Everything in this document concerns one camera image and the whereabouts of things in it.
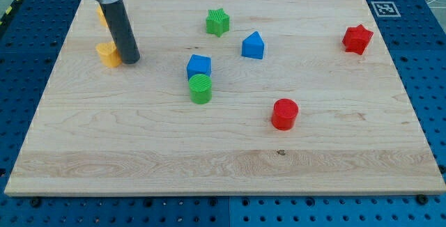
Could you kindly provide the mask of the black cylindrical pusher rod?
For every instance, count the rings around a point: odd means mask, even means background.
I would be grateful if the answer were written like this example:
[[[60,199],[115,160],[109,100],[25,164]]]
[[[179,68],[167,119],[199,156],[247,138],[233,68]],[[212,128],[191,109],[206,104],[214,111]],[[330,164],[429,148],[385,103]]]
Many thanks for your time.
[[[136,63],[140,59],[140,53],[123,0],[101,3],[100,7],[122,62]]]

